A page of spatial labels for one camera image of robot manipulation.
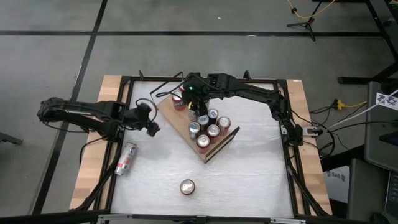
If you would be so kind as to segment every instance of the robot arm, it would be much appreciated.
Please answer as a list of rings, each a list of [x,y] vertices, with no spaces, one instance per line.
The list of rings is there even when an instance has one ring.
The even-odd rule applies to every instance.
[[[151,110],[145,103],[127,110],[126,104],[115,101],[82,103],[50,98],[41,102],[37,116],[45,124],[66,121],[80,126],[86,132],[97,131],[99,135],[109,141],[118,141],[119,127],[128,130],[146,128],[148,135],[155,136],[159,126],[149,119]]]
[[[237,81],[228,74],[209,74],[202,78],[200,73],[189,73],[185,78],[182,97],[196,105],[198,116],[207,114],[205,102],[209,99],[240,96],[269,105],[272,117],[281,124],[282,134],[287,135],[291,146],[303,145],[303,129],[285,113],[287,100],[279,90],[266,90]]]

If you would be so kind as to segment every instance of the white sticker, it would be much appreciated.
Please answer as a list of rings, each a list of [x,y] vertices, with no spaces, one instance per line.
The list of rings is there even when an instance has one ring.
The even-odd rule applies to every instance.
[[[398,98],[393,97],[393,96],[390,96],[388,98],[386,98],[386,97],[388,97],[388,95],[377,93],[377,95],[376,95],[376,103],[386,99],[382,103],[380,103],[379,105],[385,106],[385,107],[388,107],[388,108],[391,108],[391,109],[394,109],[394,110],[398,110]]]

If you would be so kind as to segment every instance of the white table surface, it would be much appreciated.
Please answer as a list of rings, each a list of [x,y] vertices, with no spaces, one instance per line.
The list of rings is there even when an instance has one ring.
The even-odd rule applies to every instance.
[[[134,82],[131,107],[138,98],[150,98],[149,92],[161,83]],[[168,83],[159,91],[176,85]],[[162,100],[153,97],[156,103]],[[124,142],[136,143],[139,151],[130,173],[116,179],[111,213],[293,217],[279,126],[269,107],[233,97],[213,99],[210,108],[229,117],[231,128],[241,129],[206,164],[161,112],[155,119],[161,130],[154,138],[146,131],[126,131]],[[193,194],[181,194],[184,179],[195,182]]]

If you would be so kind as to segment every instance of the yellow cable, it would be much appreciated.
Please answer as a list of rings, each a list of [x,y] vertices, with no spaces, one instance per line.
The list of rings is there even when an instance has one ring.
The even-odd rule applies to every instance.
[[[301,16],[300,14],[297,13],[297,11],[295,11],[294,13],[296,14],[297,17],[302,18],[302,19],[308,19],[314,16],[317,16],[319,14],[321,14],[325,9],[327,9],[329,6],[331,6],[336,0],[333,0],[331,3],[329,3],[329,5],[325,6],[321,11],[315,13],[314,15],[311,16]],[[292,3],[290,2],[290,0],[287,0],[287,2],[290,4],[290,8],[294,8]]]
[[[357,107],[357,106],[362,106],[362,105],[364,105],[365,103],[367,103],[367,101],[364,101],[364,102],[362,102],[362,103],[358,103],[357,105],[352,105],[352,106],[344,105],[344,107],[345,107],[345,108],[355,108],[355,107]]]

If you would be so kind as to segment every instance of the can lid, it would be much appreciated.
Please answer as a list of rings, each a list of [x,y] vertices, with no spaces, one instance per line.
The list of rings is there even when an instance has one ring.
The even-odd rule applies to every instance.
[[[221,127],[228,127],[229,125],[231,125],[231,121],[230,121],[229,118],[227,118],[227,117],[221,117],[221,118],[219,118],[219,120],[218,120],[218,124],[219,124]]]
[[[189,131],[192,133],[198,133],[200,130],[200,125],[196,122],[192,122],[189,124]]]
[[[205,124],[209,123],[209,117],[207,115],[198,117],[198,123],[201,125],[205,125]]]
[[[176,100],[176,101],[182,100],[182,94],[180,91],[176,91],[174,94],[176,94],[176,96],[175,95],[172,96],[173,100]]]
[[[209,116],[209,118],[217,118],[218,116],[218,110],[216,109],[209,109],[207,116]]]
[[[200,147],[207,147],[210,144],[210,138],[207,135],[202,134],[198,137],[197,143]]]
[[[183,180],[180,184],[180,191],[185,195],[190,195],[195,191],[195,183],[192,180]]]
[[[210,136],[217,136],[220,133],[220,128],[217,125],[210,125],[207,129],[207,133]]]

